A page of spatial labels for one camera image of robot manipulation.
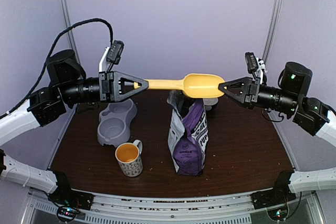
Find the purple pet food bag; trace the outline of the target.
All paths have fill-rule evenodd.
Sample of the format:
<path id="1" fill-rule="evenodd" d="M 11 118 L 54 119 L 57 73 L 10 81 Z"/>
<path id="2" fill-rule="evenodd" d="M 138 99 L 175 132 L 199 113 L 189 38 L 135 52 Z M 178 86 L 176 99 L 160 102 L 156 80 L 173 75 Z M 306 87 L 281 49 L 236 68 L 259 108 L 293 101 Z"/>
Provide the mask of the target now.
<path id="1" fill-rule="evenodd" d="M 179 175 L 200 176 L 205 166 L 209 140 L 203 99 L 192 99 L 172 90 L 167 99 L 172 106 L 167 144 Z"/>

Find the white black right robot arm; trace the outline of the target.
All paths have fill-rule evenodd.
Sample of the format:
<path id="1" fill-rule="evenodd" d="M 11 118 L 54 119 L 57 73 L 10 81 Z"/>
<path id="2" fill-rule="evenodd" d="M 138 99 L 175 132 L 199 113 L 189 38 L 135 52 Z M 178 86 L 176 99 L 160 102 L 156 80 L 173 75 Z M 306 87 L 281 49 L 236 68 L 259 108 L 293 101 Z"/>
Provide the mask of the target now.
<path id="1" fill-rule="evenodd" d="M 291 61 L 278 78 L 278 88 L 254 76 L 220 83 L 218 89 L 244 108 L 257 106 L 283 113 L 310 135 L 335 145 L 335 110 L 317 98 L 307 97 L 311 79 L 310 69 Z"/>

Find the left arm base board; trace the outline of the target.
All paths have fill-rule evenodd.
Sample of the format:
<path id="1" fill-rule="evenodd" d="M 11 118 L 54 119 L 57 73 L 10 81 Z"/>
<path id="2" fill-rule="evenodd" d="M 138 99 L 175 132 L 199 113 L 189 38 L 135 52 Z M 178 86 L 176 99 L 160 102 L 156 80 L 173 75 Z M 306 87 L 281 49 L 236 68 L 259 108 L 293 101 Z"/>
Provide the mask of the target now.
<path id="1" fill-rule="evenodd" d="M 55 191 L 52 194 L 45 193 L 48 200 L 56 207 L 56 217 L 61 222 L 75 220 L 83 210 L 90 210 L 94 195 L 76 190 Z"/>

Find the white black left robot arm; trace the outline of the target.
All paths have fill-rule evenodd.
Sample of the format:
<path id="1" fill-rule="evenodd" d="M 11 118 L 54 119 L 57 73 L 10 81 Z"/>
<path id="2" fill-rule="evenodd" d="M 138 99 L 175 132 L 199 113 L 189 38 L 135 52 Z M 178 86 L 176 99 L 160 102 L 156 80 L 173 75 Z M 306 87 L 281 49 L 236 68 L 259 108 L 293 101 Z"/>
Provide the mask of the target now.
<path id="1" fill-rule="evenodd" d="M 112 70 L 119 60 L 119 53 L 106 48 L 99 63 L 99 75 L 87 78 L 82 66 L 75 61 L 73 50 L 63 50 L 50 57 L 47 60 L 49 86 L 33 92 L 18 108 L 1 118 L 1 145 L 48 125 L 76 104 L 122 102 L 147 90 L 148 81 Z M 76 199 L 65 175 L 16 162 L 6 154 L 1 163 L 1 179 L 54 193 L 64 205 L 71 205 Z"/>

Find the right arm base board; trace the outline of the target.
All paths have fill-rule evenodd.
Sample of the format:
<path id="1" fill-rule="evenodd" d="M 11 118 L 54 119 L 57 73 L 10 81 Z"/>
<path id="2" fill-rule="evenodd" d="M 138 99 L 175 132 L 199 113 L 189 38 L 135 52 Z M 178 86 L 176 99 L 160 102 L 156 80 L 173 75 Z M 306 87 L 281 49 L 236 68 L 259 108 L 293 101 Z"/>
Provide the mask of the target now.
<path id="1" fill-rule="evenodd" d="M 275 222 L 285 221 L 289 217 L 290 201 L 295 200 L 296 194 L 284 190 L 264 190 L 251 194 L 254 209 L 266 209 L 268 217 Z"/>

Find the yellow plastic scoop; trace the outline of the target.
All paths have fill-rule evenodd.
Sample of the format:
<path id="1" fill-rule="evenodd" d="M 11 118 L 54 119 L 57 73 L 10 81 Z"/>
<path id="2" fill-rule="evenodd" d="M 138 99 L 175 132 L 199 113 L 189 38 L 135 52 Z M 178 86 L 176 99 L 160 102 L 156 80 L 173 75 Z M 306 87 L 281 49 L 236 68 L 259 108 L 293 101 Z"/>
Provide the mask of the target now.
<path id="1" fill-rule="evenodd" d="M 180 90 L 190 98 L 212 99 L 224 95 L 218 89 L 224 79 L 215 74 L 190 73 L 181 80 L 146 79 L 149 90 Z"/>

